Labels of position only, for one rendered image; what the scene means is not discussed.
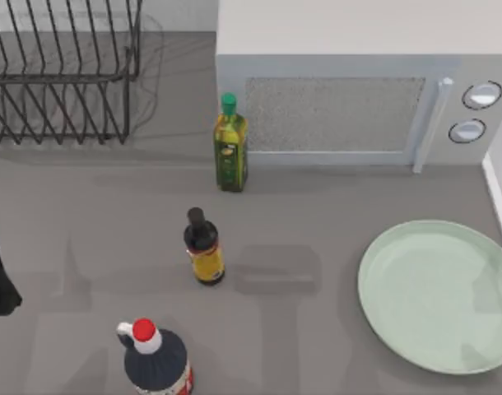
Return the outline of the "green oil bottle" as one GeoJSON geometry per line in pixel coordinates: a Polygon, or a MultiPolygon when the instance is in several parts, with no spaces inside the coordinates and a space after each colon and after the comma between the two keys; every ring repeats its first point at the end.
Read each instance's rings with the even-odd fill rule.
{"type": "Polygon", "coordinates": [[[218,188],[243,192],[248,178],[248,121],[237,113],[237,98],[229,92],[221,96],[213,146],[218,188]]]}

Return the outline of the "dark bottle with yellow label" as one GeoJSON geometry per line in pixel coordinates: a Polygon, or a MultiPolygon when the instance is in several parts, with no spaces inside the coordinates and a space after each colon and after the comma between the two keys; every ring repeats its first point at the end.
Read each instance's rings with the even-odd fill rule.
{"type": "Polygon", "coordinates": [[[225,275],[218,229],[206,219],[200,207],[190,208],[187,218],[184,243],[192,263],[193,274],[201,284],[214,286],[222,281],[225,275]]]}

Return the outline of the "microwave oven door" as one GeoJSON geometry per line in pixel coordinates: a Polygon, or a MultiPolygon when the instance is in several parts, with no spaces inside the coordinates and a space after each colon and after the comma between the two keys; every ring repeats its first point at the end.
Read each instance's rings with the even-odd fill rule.
{"type": "Polygon", "coordinates": [[[253,165],[409,166],[454,65],[422,55],[219,54],[253,165]]]}

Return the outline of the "dark bottle with red cap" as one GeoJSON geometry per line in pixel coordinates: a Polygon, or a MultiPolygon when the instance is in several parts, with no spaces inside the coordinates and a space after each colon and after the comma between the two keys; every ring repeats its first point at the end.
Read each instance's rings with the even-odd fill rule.
{"type": "Polygon", "coordinates": [[[193,367],[187,348],[175,332],[149,318],[119,323],[125,374],[138,395],[193,395],[193,367]]]}

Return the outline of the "pale microwave oven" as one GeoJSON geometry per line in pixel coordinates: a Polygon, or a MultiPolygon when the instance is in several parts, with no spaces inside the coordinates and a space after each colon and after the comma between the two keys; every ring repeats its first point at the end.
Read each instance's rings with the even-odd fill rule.
{"type": "Polygon", "coordinates": [[[479,165],[502,122],[502,96],[487,109],[462,103],[469,86],[502,86],[502,0],[219,0],[216,56],[422,55],[452,63],[453,79],[423,169],[479,165]],[[455,124],[480,119],[484,135],[456,144],[455,124]]]}

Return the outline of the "pale green plate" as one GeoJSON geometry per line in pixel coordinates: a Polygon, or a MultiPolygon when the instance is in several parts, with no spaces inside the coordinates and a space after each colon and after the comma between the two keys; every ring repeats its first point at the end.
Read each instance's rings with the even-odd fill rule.
{"type": "Polygon", "coordinates": [[[451,375],[502,366],[502,248],[482,233],[441,220],[395,225],[364,251],[357,293],[404,360],[451,375]]]}

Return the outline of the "small microwave knob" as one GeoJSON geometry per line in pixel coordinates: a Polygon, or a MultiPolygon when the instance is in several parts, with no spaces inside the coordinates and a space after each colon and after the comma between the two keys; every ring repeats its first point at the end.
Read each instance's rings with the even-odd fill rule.
{"type": "Polygon", "coordinates": [[[470,119],[455,123],[448,132],[449,139],[456,144],[478,141],[485,133],[486,125],[480,119],[470,119]]]}

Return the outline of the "large microwave knob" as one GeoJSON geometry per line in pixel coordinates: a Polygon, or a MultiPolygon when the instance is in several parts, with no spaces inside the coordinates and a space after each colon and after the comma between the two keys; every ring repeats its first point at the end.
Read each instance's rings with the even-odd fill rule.
{"type": "Polygon", "coordinates": [[[462,95],[462,103],[471,110],[487,109],[500,100],[502,86],[495,81],[469,86],[462,95]]]}

